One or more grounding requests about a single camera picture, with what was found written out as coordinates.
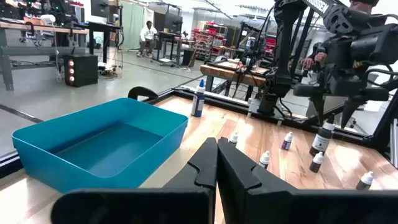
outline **workbench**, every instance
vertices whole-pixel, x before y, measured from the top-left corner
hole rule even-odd
[[[157,106],[189,117],[180,148],[172,154],[141,187],[162,187],[177,174],[208,137],[219,139],[239,133],[237,148],[255,162],[270,151],[268,171],[298,189],[355,189],[361,176],[374,172],[371,190],[398,189],[398,171],[377,151],[332,140],[319,173],[309,170],[308,153],[315,134],[277,126],[246,115],[205,105],[201,118],[190,116],[192,101],[172,95]],[[289,151],[280,147],[287,132],[293,132]],[[48,224],[52,205],[61,193],[27,176],[12,174],[0,180],[0,223]],[[220,196],[216,198],[215,221],[223,223]]]
[[[237,69],[237,65],[235,63],[231,62],[221,62],[218,63],[218,65],[224,66],[224,67],[230,67],[232,69]],[[227,85],[225,89],[225,96],[229,95],[229,88],[231,87],[232,82],[236,82],[238,80],[238,74],[232,70],[228,70],[225,68],[218,68],[210,65],[202,65],[200,67],[200,71],[202,74],[206,75],[206,91],[212,91],[213,89],[213,82],[214,82],[214,77],[216,78],[222,78],[224,80],[227,80]],[[267,71],[266,68],[254,68],[251,70],[252,73],[262,75],[264,72]],[[241,84],[247,84],[249,85],[248,91],[246,94],[246,101],[251,97],[251,94],[253,92],[253,87],[254,86],[263,86],[265,84],[266,78],[262,78],[259,76],[254,76],[254,75],[245,75],[242,79]]]
[[[43,65],[23,65],[13,67],[11,65],[10,56],[33,56],[33,55],[55,55],[55,47],[26,47],[26,46],[8,46],[6,39],[6,30],[24,30],[30,31],[31,26],[25,25],[24,21],[15,21],[18,23],[0,22],[0,69],[3,76],[4,84],[6,84],[6,90],[14,90],[14,82],[12,80],[12,70],[16,69],[28,69],[28,68],[44,68],[53,67],[54,63],[47,63]],[[33,30],[42,30],[58,33],[69,34],[71,29],[64,27],[52,27],[43,25],[33,25]],[[88,34],[86,30],[72,29],[73,34],[78,35],[79,47],[75,48],[75,54],[85,53],[85,35]],[[60,55],[70,54],[74,47],[57,47]]]

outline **wooden table surface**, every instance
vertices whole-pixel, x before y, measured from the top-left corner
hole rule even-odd
[[[236,68],[235,63],[223,62],[223,63],[221,63],[221,65],[226,66],[226,67],[231,67],[233,69]],[[231,71],[228,69],[217,68],[217,67],[213,67],[210,65],[202,65],[200,67],[200,71],[202,72],[202,74],[207,75],[207,76],[222,78],[222,79],[234,81],[234,82],[236,80],[238,80],[238,74],[236,74],[234,71]],[[266,68],[257,67],[257,68],[252,69],[253,73],[258,73],[258,74],[263,74],[266,71],[267,71]],[[245,75],[242,80],[243,84],[248,84],[248,85],[252,85],[252,86],[261,86],[265,82],[266,82],[265,78],[257,77],[257,76],[253,76],[253,75]]]
[[[398,171],[377,151],[343,141],[332,140],[320,172],[308,168],[312,157],[308,153],[315,137],[299,129],[276,126],[258,119],[246,119],[243,114],[205,105],[201,118],[190,116],[192,101],[172,96],[157,106],[188,116],[180,148],[165,161],[141,187],[162,187],[167,183],[206,138],[230,137],[239,133],[237,148],[258,162],[265,151],[271,152],[268,171],[299,189],[354,189],[361,176],[371,170],[375,179],[371,190],[398,189]],[[287,132],[294,139],[289,151],[281,150]],[[0,182],[0,223],[49,224],[54,201],[61,193],[19,172],[12,181]],[[216,199],[217,223],[223,222],[220,196]]]
[[[30,25],[25,24],[12,24],[8,22],[0,22],[0,28],[3,29],[18,29],[18,30],[30,30]],[[42,31],[54,31],[52,26],[34,26],[34,30]],[[70,33],[70,29],[64,27],[55,27],[56,32]],[[88,34],[87,30],[73,29],[74,34]]]

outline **table leg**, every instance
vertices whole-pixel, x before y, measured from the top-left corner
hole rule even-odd
[[[253,94],[253,86],[249,85],[248,91],[246,92],[246,97],[245,101],[249,101],[249,98],[251,98],[251,95]]]
[[[227,81],[226,82],[224,96],[229,96],[229,90],[231,89],[231,84],[232,84],[232,81]]]
[[[213,89],[213,81],[214,81],[214,77],[211,77],[211,76],[207,76],[207,79],[206,79],[206,91],[209,91],[209,92],[211,92],[211,89]]]
[[[6,30],[0,29],[0,46],[7,47],[7,39],[6,39]],[[11,72],[11,62],[10,58],[7,55],[0,55],[1,61],[1,73],[2,79],[4,80],[4,84],[6,85],[6,90],[12,91],[14,90],[14,82],[12,80],[12,72]]]
[[[163,48],[163,56],[162,58],[166,58],[166,47],[167,47],[167,39],[164,39],[164,48]]]
[[[93,29],[90,29],[88,31],[88,47],[90,48],[90,54],[94,54],[94,31]]]
[[[170,52],[170,60],[173,60],[173,48],[174,48],[174,39],[172,39],[172,49]]]
[[[103,45],[103,48],[102,48],[102,51],[103,51],[103,59],[102,59],[102,61],[104,62],[104,63],[106,63],[106,61],[108,60],[108,46],[110,46],[110,31],[105,31],[104,32],[104,40],[105,40],[105,42],[104,42],[104,45]]]
[[[77,37],[78,37],[79,47],[86,47],[85,46],[85,44],[86,44],[86,35],[85,34],[78,34]]]
[[[177,42],[177,65],[180,65],[181,42]]]

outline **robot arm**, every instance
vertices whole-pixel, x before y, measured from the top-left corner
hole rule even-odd
[[[349,98],[343,117],[349,118],[355,111],[355,105],[367,100],[387,100],[388,91],[383,88],[368,90],[368,77],[353,70],[355,62],[366,65],[392,64],[398,60],[397,24],[384,25],[387,16],[369,15],[355,11],[335,0],[275,0],[274,17],[278,23],[277,44],[274,51],[274,73],[267,75],[270,83],[264,88],[259,111],[273,114],[276,101],[289,92],[292,76],[288,71],[291,36],[294,22],[307,7],[308,14],[303,33],[308,32],[313,13],[323,18],[325,27],[337,35],[330,46],[326,67],[330,70],[320,80],[319,87],[295,85],[294,95],[310,97],[314,101],[323,123],[323,96],[345,96]]]

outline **blue tray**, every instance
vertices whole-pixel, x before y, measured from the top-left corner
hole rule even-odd
[[[188,118],[121,98],[17,130],[27,174],[68,192],[136,188],[178,149]]]

